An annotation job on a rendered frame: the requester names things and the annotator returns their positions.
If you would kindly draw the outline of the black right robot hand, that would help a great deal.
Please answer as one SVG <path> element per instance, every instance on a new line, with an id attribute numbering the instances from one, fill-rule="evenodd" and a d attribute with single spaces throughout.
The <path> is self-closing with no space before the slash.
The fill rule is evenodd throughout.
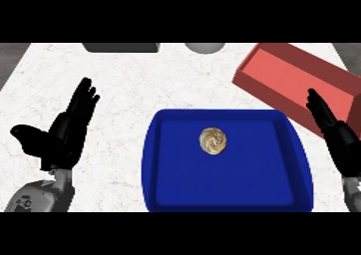
<path id="1" fill-rule="evenodd" d="M 306 107 L 321 129 L 335 167 L 344 177 L 361 177 L 361 138 L 340 121 L 313 89 L 307 90 Z"/>

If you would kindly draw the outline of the blue tray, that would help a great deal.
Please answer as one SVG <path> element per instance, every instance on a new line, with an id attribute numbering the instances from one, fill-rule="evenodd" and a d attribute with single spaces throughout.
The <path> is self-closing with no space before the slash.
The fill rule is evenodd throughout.
<path id="1" fill-rule="evenodd" d="M 205 128 L 226 135 L 217 155 L 199 147 Z M 309 163 L 284 113 L 158 111 L 146 135 L 142 187 L 149 211 L 309 212 Z"/>

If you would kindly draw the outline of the red cardboard box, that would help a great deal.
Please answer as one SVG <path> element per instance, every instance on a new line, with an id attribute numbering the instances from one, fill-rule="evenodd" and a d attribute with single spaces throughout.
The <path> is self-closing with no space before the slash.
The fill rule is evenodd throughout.
<path id="1" fill-rule="evenodd" d="M 307 90 L 322 97 L 337 119 L 361 137 L 361 77 L 288 43 L 257 43 L 241 62 L 232 83 L 318 136 L 306 107 Z"/>

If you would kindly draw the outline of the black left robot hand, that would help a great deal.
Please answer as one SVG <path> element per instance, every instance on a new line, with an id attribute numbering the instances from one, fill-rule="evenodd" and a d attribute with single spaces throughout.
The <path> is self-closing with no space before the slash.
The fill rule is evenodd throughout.
<path id="1" fill-rule="evenodd" d="M 58 114 L 47 131 L 28 125 L 15 125 L 10 134 L 28 155 L 41 158 L 41 170 L 71 169 L 80 161 L 87 127 L 100 96 L 84 78 L 74 92 L 66 110 Z"/>

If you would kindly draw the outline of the beige swirl cupcake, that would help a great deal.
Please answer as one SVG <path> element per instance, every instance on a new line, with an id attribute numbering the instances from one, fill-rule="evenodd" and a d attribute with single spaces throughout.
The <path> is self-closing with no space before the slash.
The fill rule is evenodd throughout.
<path id="1" fill-rule="evenodd" d="M 210 155 L 217 155 L 226 148 L 226 135 L 223 131 L 216 127 L 208 127 L 201 131 L 199 147 Z"/>

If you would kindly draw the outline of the grey round object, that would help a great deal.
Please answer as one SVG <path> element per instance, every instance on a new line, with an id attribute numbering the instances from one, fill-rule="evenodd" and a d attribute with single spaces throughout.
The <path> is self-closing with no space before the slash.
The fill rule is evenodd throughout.
<path id="1" fill-rule="evenodd" d="M 223 43 L 186 43 L 186 47 L 198 54 L 213 54 L 225 46 Z"/>

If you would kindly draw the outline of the dark grey rectangular block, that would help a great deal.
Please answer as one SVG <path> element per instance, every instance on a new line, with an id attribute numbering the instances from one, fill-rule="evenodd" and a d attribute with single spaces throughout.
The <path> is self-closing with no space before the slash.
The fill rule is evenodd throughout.
<path id="1" fill-rule="evenodd" d="M 157 53 L 160 43 L 84 43 L 92 53 Z"/>

